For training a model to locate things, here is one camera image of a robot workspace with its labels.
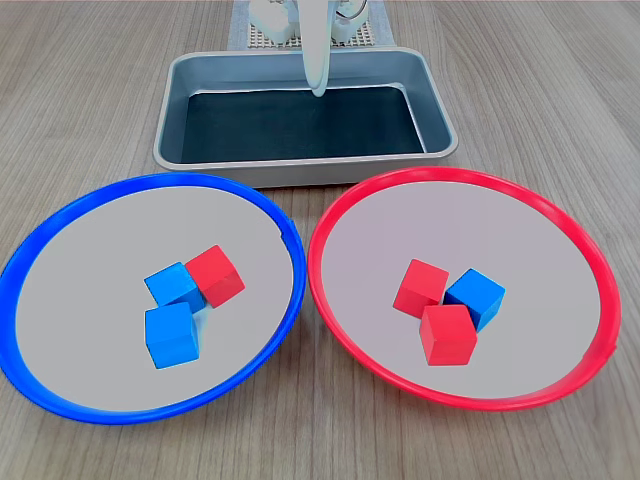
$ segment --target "blue cube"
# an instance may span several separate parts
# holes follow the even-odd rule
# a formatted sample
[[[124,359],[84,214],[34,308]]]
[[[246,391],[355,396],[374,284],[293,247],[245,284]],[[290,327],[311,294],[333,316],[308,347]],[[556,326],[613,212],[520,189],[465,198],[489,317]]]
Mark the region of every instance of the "blue cube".
[[[206,306],[196,282],[180,262],[145,278],[144,283],[159,307],[186,302],[191,313],[196,313]]]
[[[504,294],[503,287],[471,268],[447,289],[442,303],[465,305],[480,332],[500,310]]]
[[[189,304],[176,303],[145,313],[145,341],[156,368],[200,357],[198,329]]]

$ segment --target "wooden table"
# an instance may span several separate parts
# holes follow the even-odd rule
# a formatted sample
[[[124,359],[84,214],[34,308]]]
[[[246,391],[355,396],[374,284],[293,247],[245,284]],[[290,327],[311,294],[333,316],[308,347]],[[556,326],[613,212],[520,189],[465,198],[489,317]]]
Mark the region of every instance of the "wooden table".
[[[396,42],[428,59],[460,135],[446,164],[564,208],[622,297],[619,349],[549,407],[483,414],[374,378],[308,295],[279,352],[231,394],[134,427],[45,413],[0,379],[0,478],[640,478],[640,3],[388,3]],[[223,50],[225,2],[0,3],[0,261],[54,211],[157,172],[169,63]],[[344,188],[267,192],[313,228]]]

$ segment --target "black tray bottom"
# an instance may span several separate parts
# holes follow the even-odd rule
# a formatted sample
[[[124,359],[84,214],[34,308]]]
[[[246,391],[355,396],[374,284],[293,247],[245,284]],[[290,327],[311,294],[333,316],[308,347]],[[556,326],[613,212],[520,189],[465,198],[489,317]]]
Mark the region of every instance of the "black tray bottom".
[[[397,88],[201,93],[189,99],[182,163],[422,152]]]

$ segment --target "plate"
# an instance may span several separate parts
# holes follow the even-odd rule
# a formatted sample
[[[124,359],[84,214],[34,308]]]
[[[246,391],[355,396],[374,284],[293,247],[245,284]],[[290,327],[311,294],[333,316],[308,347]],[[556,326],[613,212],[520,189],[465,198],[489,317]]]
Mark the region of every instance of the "plate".
[[[220,245],[246,288],[195,315],[200,358],[156,369],[144,279]],[[0,367],[28,399],[100,424],[197,408],[252,375],[300,311],[306,262],[291,220],[268,198],[210,175],[133,178],[43,222],[0,277]]]
[[[393,308],[412,259],[501,284],[498,315],[465,366],[429,366],[420,320]],[[505,411],[576,391],[616,348],[620,298],[607,261],[566,213],[512,182],[412,168],[342,195],[313,233],[309,284],[327,326],[362,365],[412,394]]]

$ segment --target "red cube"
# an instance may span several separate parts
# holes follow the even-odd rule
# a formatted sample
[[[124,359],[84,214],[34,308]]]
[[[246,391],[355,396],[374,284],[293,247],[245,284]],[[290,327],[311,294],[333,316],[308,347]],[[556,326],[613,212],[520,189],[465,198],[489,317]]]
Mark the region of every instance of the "red cube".
[[[244,290],[240,275],[218,245],[190,260],[185,267],[214,308]]]
[[[422,318],[424,307],[440,303],[448,278],[449,272],[412,260],[393,307],[412,317]]]
[[[424,309],[420,337],[427,363],[467,365],[478,334],[464,305],[434,305]]]

